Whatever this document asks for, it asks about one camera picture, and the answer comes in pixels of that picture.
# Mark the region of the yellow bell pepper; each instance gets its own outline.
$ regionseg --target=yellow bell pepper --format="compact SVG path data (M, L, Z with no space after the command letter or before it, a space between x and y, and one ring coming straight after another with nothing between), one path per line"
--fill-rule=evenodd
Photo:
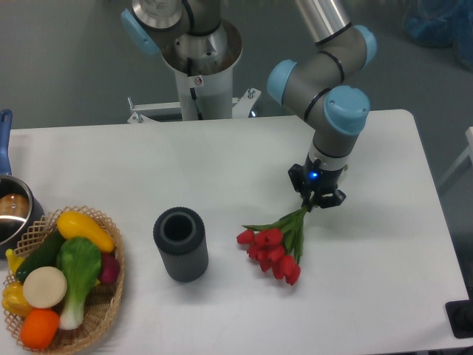
M76 211L66 211L59 215L58 230L66 239L84 237L94 243L103 253L111 253L115 249L115 242L95 220Z
M17 257L12 249L7 249L5 255L7 256L8 267L12 273L15 274L16 270L18 270L20 265L24 262L24 257Z
M12 314L25 318L34 309L23 296L23 285L15 281L3 290L1 305Z

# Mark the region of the white table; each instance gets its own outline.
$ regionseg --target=white table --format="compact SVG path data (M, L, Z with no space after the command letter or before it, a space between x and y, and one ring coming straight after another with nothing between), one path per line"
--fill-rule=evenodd
M313 130L295 117L24 129L13 174L46 211L88 205L126 247L120 316L90 354L378 354L453 348L444 305L467 293L413 117L371 112L334 209L306 216L295 287L239 249L242 224L299 207L287 170ZM210 263L189 284L166 273L157 217L186 206L204 220ZM0 262L0 277L7 272ZM0 329L3 354L23 354Z

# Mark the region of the radish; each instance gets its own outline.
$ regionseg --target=radish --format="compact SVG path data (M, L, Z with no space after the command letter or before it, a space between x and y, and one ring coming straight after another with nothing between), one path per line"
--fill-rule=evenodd
M118 279L120 274L120 263L113 255L102 254L102 270L98 280L104 285L111 285Z

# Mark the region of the tulip bouquet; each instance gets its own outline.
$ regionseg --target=tulip bouquet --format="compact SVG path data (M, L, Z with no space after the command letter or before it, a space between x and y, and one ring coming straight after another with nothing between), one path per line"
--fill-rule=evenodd
M277 280L285 278L294 285L301 274L299 262L304 246L304 216L308 206L303 206L275 223L261 226L243 226L246 230L236 241L248 246L248 256L259 263L263 272L272 270Z

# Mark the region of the yellow squash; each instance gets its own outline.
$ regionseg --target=yellow squash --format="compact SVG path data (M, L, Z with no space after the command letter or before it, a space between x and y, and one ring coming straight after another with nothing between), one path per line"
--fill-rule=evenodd
M103 253L111 253L115 249L115 242L94 219L86 214L67 211L59 215L58 230L66 239L85 237L94 243Z
M23 296L23 285L15 281L3 290L1 305L11 314L25 318L34 309Z

